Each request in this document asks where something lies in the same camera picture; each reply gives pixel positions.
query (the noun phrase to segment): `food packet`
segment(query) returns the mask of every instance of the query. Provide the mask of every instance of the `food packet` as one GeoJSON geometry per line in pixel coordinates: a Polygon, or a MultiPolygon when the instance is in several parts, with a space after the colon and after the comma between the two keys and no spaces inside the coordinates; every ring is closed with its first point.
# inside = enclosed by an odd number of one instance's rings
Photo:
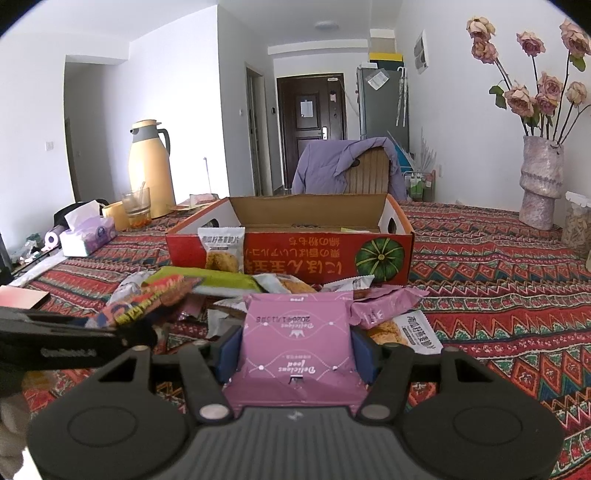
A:
{"type": "Polygon", "coordinates": [[[207,336],[211,338],[222,336],[233,325],[244,325],[244,318],[236,318],[227,312],[221,310],[209,309],[207,311],[207,336]]]}
{"type": "Polygon", "coordinates": [[[139,294],[107,305],[86,322],[87,328],[117,327],[137,322],[160,306],[173,306],[180,302],[201,282],[201,278],[171,275],[143,286],[139,294]]]}
{"type": "Polygon", "coordinates": [[[252,278],[269,293],[316,293],[316,290],[293,275],[260,273],[252,278]]]}
{"type": "Polygon", "coordinates": [[[242,297],[218,300],[214,302],[210,308],[213,310],[219,310],[220,312],[225,312],[228,315],[242,320],[246,318],[246,314],[248,312],[248,308],[246,307],[246,303],[242,297]]]}
{"type": "Polygon", "coordinates": [[[29,371],[22,379],[21,388],[29,390],[51,390],[56,387],[57,379],[51,372],[47,371],[29,371]]]}
{"type": "Polygon", "coordinates": [[[355,412],[367,392],[349,331],[352,292],[251,297],[239,371],[224,390],[235,411],[349,405],[355,412]]]}
{"type": "Polygon", "coordinates": [[[201,227],[197,234],[207,252],[207,270],[244,273],[243,226],[201,227]]]}
{"type": "Polygon", "coordinates": [[[369,330],[412,309],[428,292],[417,287],[384,285],[351,305],[351,325],[369,330]]]}
{"type": "Polygon", "coordinates": [[[364,275],[362,277],[345,278],[344,280],[337,280],[327,283],[320,291],[351,291],[353,290],[354,299],[362,299],[368,293],[368,288],[373,282],[373,275],[364,275]]]}
{"type": "Polygon", "coordinates": [[[262,289],[250,275],[244,273],[220,272],[205,270],[204,268],[162,267],[154,275],[144,281],[150,284],[159,278],[169,275],[183,275],[185,277],[199,277],[202,282],[195,286],[193,293],[210,297],[231,299],[242,297],[249,293],[260,293],[262,289]]]}
{"type": "Polygon", "coordinates": [[[350,304],[353,300],[353,296],[350,291],[336,291],[336,292],[317,292],[314,293],[254,293],[244,297],[246,306],[249,307],[253,300],[265,300],[265,301],[296,301],[296,302],[307,302],[307,301],[335,301],[343,300],[347,304],[347,308],[350,308],[350,304]]]}
{"type": "Polygon", "coordinates": [[[421,310],[405,313],[368,330],[369,337],[379,345],[401,343],[422,355],[441,353],[443,345],[421,310]]]}

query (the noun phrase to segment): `pink snack package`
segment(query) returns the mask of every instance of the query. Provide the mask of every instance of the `pink snack package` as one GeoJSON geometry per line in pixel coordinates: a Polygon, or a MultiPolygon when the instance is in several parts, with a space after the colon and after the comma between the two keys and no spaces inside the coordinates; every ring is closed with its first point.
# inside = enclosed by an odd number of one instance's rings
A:
{"type": "Polygon", "coordinates": [[[412,309],[428,292],[417,287],[372,287],[364,299],[351,305],[351,325],[369,330],[412,309]]]}
{"type": "Polygon", "coordinates": [[[263,301],[335,301],[343,300],[350,306],[353,302],[353,290],[351,291],[330,291],[317,293],[251,293],[245,295],[246,305],[252,300],[263,301]]]}
{"type": "Polygon", "coordinates": [[[352,300],[352,291],[249,296],[240,369],[224,390],[236,413],[245,406],[349,406],[355,413],[367,391],[351,346],[352,300]]]}

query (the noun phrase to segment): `ceiling light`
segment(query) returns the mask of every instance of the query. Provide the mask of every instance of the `ceiling light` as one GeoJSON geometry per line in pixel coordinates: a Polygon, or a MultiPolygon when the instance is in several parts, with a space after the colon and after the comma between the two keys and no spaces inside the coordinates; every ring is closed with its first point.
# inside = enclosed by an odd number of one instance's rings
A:
{"type": "Polygon", "coordinates": [[[323,20],[322,22],[316,22],[314,27],[318,30],[323,31],[330,31],[330,30],[338,30],[339,24],[334,20],[323,20]]]}

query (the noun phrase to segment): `cookie package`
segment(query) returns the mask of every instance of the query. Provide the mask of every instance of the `cookie package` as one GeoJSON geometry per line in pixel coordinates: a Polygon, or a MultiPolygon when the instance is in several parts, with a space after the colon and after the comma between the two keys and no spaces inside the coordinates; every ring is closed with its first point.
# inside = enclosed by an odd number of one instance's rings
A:
{"type": "Polygon", "coordinates": [[[207,270],[244,273],[243,226],[201,227],[197,235],[207,253],[207,270]]]}
{"type": "Polygon", "coordinates": [[[260,273],[252,278],[269,293],[316,293],[316,290],[293,275],[260,273]]]}
{"type": "Polygon", "coordinates": [[[423,355],[441,353],[443,348],[427,317],[421,310],[408,312],[383,322],[369,329],[368,335],[379,345],[401,343],[411,347],[415,353],[423,355]]]}

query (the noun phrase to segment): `pink textured vase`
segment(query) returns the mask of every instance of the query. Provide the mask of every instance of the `pink textured vase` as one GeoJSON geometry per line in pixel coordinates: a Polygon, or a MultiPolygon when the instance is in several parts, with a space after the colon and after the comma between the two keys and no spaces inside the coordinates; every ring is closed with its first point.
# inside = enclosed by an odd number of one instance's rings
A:
{"type": "Polygon", "coordinates": [[[554,202],[562,196],[564,148],[543,137],[523,137],[519,185],[525,190],[519,220],[539,230],[554,224],[554,202]]]}

